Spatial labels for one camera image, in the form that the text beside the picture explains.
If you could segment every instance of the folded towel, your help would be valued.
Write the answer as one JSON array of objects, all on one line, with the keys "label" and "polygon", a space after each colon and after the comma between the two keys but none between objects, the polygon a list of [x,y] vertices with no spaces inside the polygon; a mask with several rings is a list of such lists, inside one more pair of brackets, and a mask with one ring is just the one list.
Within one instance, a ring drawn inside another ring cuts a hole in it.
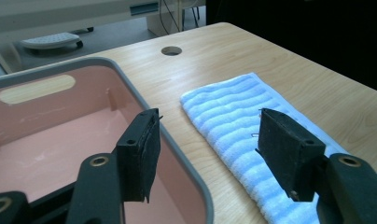
[{"label": "folded towel", "polygon": [[331,137],[254,73],[189,91],[182,95],[181,104],[270,223],[319,223],[318,196],[311,203],[294,203],[255,151],[260,109],[266,107],[289,115],[326,144],[326,156],[347,153]]}]

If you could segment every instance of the wooden table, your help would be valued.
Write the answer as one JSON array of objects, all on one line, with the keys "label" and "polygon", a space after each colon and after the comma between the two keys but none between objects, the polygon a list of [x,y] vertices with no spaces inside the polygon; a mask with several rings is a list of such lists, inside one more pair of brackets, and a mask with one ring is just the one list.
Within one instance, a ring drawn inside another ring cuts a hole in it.
[{"label": "wooden table", "polygon": [[[176,56],[161,50],[180,47]],[[90,56],[114,60],[161,120],[211,191],[215,223],[265,223],[256,202],[189,121],[180,96],[255,72],[350,153],[377,171],[377,91],[228,23]]]}]

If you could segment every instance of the gray floor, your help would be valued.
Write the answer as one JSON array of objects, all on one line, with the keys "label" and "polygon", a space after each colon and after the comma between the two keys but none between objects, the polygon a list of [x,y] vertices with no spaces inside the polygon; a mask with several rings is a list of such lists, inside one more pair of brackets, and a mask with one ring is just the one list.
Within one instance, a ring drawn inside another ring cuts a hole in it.
[{"label": "gray floor", "polygon": [[[196,28],[191,9],[186,9],[185,15],[185,30]],[[198,23],[200,27],[206,24],[205,7],[200,7],[200,19]],[[83,29],[71,33],[80,36],[80,39],[84,43],[83,48],[77,49],[76,45],[72,45],[59,49],[41,50],[35,55],[30,50],[21,46],[20,43],[16,43],[15,46],[21,57],[22,69],[25,70],[50,63],[57,63],[102,50],[157,38],[156,35],[148,31],[146,18],[97,26],[94,27],[93,32]]]}]

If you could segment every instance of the striped towel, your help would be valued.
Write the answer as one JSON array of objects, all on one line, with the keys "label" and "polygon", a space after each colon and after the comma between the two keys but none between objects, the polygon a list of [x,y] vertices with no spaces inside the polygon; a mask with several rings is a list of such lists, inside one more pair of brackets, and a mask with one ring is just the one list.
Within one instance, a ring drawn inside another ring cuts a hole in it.
[{"label": "striped towel", "polygon": [[181,96],[188,117],[217,155],[258,203],[270,223],[319,223],[318,196],[294,203],[255,151],[261,108],[289,115],[325,143],[325,155],[347,153],[254,73],[189,91]]}]

